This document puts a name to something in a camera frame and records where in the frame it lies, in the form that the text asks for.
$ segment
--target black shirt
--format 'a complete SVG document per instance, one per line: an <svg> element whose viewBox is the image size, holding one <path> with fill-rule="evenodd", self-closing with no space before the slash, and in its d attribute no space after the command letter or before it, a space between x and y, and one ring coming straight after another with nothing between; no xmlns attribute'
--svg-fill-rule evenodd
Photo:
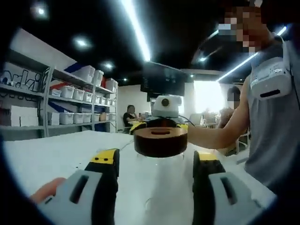
<svg viewBox="0 0 300 225"><path fill-rule="evenodd" d="M123 122L124 122L124 125L125 127L132 127L132 124L129 124L128 121L127 121L127 118L130 118L130 119L134 119L135 117L130 115L129 113L124 113L123 115Z"/></svg>

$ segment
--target gray tank top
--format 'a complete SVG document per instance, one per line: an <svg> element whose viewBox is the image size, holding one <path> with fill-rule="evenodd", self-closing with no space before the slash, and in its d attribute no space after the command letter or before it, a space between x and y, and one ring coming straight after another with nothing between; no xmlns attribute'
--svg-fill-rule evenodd
<svg viewBox="0 0 300 225"><path fill-rule="evenodd" d="M300 57L290 41L286 45L300 97ZM260 52L253 59L252 68L277 56L283 57L282 44L272 45ZM251 77L247 92L251 144L245 170L276 193L295 160L299 160L297 146L300 143L300 110L294 88L286 96L260 101L251 94L250 83Z"/></svg>

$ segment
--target television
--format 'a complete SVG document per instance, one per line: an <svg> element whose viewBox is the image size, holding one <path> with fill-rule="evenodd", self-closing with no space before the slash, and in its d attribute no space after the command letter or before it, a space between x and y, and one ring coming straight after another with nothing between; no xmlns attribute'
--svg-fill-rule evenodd
<svg viewBox="0 0 300 225"><path fill-rule="evenodd" d="M141 91L160 95L184 96L186 74L179 69L146 62L142 71Z"/></svg>

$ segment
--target shelving unit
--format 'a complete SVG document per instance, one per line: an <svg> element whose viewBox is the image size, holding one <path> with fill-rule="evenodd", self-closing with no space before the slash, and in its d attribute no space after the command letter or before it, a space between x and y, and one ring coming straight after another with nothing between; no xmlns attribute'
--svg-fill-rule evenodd
<svg viewBox="0 0 300 225"><path fill-rule="evenodd" d="M95 106L102 106L106 108L106 113L116 113L117 112L117 104L116 106L111 105L103 105L103 104L95 104L95 96L97 93L102 93L106 98L111 94L115 94L117 98L117 93L113 93L112 91L105 89L103 87L96 87L94 83L88 83L80 77L77 77L71 73L66 71L58 70L54 66L50 67L41 62L38 62L26 55L23 55L14 50L10 50L8 62L13 63L17 66L21 66L33 72L38 72L41 74L41 83L38 87L38 92L33 92L27 89L21 89L17 87L12 87L8 85L4 85L0 83L0 91L10 94L16 94L20 96L31 96L37 99L37 108L38 108L38 118L39 118L39 126L31 126L31 127L9 127L9 126L0 126L0 130L11 130L11 131L28 131L28 130L37 130L43 131L40 132L40 137L48 137L50 129L60 129L60 128L71 128L71 127L84 127L91 126L92 130L95 130L95 124L106 123L112 124L115 127L115 132L117 132L117 120L110 121L94 121L95 114ZM71 98L57 97L50 95L50 83L52 79L60 80L63 82L69 83L69 85L77 86L80 89L88 89L93 94L92 102L84 102L78 101ZM91 122L83 123L83 124L68 124L68 125L48 125L48 113L47 108L48 102L66 102L72 105L76 105L79 112L82 111L81 106L89 106L91 108Z"/></svg>

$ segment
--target finger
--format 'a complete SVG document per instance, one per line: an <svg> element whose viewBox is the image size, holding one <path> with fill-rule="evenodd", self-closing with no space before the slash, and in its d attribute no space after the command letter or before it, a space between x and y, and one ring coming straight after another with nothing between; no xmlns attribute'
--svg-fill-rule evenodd
<svg viewBox="0 0 300 225"><path fill-rule="evenodd" d="M35 203L40 203L42 202L46 197L55 195L56 194L56 188L62 184L66 179L59 177L55 178L49 183L46 183L43 185L39 190L36 191L30 198L33 200Z"/></svg>

